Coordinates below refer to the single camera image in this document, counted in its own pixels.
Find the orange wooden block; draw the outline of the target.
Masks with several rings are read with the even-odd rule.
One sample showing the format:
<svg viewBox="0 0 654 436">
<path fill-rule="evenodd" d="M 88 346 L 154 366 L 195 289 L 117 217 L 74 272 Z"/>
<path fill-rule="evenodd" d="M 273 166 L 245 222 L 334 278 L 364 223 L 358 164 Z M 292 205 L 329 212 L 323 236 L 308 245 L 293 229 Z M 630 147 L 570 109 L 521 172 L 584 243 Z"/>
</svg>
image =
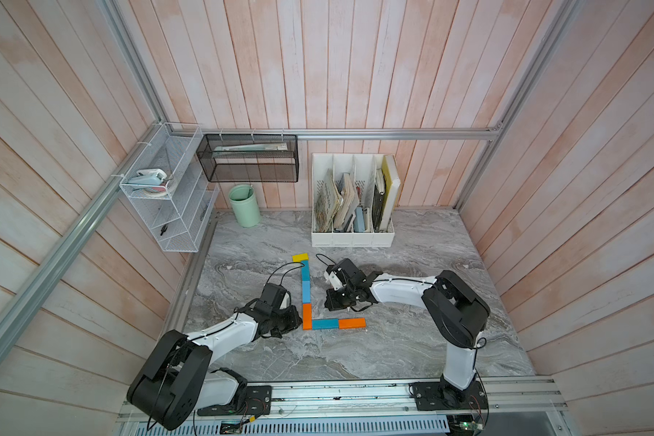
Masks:
<svg viewBox="0 0 654 436">
<path fill-rule="evenodd" d="M 303 330 L 312 330 L 312 305 L 310 303 L 303 304 Z"/>
<path fill-rule="evenodd" d="M 346 318 L 338 321 L 338 328 L 340 330 L 348 329 L 363 329 L 367 326 L 364 318 Z"/>
</svg>

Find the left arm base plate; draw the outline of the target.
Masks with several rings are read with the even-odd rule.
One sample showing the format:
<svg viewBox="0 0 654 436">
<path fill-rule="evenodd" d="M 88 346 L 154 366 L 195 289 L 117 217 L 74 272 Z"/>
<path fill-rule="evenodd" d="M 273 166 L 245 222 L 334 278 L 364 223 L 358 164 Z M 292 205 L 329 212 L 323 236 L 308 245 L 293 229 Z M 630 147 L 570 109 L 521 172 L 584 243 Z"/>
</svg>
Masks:
<svg viewBox="0 0 654 436">
<path fill-rule="evenodd" d="M 271 385 L 240 387 L 238 393 L 227 405 L 201 408 L 199 416 L 263 416 L 271 412 L 273 389 Z"/>
</svg>

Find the small yellow wooden block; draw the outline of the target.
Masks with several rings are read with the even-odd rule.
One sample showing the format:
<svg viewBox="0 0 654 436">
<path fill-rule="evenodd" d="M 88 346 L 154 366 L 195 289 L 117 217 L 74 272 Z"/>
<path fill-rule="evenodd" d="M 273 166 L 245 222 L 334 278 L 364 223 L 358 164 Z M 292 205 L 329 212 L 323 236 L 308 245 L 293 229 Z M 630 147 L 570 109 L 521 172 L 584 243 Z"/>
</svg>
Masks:
<svg viewBox="0 0 654 436">
<path fill-rule="evenodd" d="M 295 263 L 303 263 L 303 262 L 308 262 L 309 261 L 309 255 L 308 254 L 296 254 L 292 257 L 292 260 Z"/>
</svg>

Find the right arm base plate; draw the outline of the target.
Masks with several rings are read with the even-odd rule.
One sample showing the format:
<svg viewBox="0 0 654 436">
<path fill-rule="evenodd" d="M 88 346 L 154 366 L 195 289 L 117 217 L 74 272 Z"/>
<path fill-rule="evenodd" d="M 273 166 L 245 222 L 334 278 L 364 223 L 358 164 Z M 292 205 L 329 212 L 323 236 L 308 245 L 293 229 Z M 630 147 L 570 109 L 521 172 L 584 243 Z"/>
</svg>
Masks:
<svg viewBox="0 0 654 436">
<path fill-rule="evenodd" d="M 459 390 L 447 381 L 419 381 L 410 384 L 410 395 L 420 412 L 431 411 L 483 411 L 489 410 L 488 395 L 479 379 Z"/>
</svg>

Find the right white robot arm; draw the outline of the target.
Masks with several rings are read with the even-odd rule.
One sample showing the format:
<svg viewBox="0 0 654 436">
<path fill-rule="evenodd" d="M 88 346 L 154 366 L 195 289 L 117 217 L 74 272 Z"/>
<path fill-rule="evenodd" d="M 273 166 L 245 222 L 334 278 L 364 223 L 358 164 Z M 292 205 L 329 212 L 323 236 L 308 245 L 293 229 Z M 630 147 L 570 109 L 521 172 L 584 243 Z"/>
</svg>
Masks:
<svg viewBox="0 0 654 436">
<path fill-rule="evenodd" d="M 350 259 L 326 267 L 331 288 L 325 307 L 330 311 L 355 308 L 359 303 L 399 303 L 428 311 L 448 342 L 443 381 L 459 392 L 475 379 L 478 341 L 491 314 L 489 305 L 451 270 L 423 278 L 385 272 L 365 274 Z"/>
</svg>

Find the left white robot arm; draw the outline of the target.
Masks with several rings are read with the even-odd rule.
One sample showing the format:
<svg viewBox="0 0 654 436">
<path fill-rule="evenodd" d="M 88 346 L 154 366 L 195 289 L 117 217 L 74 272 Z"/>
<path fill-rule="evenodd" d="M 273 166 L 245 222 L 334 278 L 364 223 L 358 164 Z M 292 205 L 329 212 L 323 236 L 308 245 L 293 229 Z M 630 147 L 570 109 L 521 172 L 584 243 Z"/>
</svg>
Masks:
<svg viewBox="0 0 654 436">
<path fill-rule="evenodd" d="M 126 400 L 173 431 L 192 415 L 267 414 L 272 388 L 250 388 L 229 368 L 211 363 L 259 339 L 281 339 L 302 319 L 283 285 L 266 283 L 260 297 L 235 309 L 227 320 L 200 332 L 166 332 L 131 383 Z"/>
</svg>

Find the light blue wooden block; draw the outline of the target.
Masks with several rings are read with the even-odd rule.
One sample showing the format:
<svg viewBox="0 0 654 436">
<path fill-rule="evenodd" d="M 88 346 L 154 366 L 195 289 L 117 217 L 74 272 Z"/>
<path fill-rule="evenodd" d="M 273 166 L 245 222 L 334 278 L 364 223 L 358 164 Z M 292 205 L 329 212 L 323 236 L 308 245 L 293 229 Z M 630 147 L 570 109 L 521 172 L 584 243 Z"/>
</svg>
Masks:
<svg viewBox="0 0 654 436">
<path fill-rule="evenodd" d="M 303 304 L 311 303 L 311 283 L 302 281 L 302 302 Z"/>
</svg>

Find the teal wooden block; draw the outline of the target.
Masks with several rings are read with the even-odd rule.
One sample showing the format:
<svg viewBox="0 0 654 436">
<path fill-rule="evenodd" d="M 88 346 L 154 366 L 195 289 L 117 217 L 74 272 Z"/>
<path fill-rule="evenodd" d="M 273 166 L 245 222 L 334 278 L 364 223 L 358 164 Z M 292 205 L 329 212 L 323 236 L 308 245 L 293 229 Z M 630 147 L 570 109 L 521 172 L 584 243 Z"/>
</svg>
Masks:
<svg viewBox="0 0 654 436">
<path fill-rule="evenodd" d="M 303 267 L 301 268 L 301 277 L 303 282 L 308 282 L 310 281 L 310 268 L 309 268 L 309 262 L 303 260 L 302 261 Z"/>
<path fill-rule="evenodd" d="M 339 321 L 337 319 L 313 319 L 313 330 L 334 330 L 339 329 Z"/>
</svg>

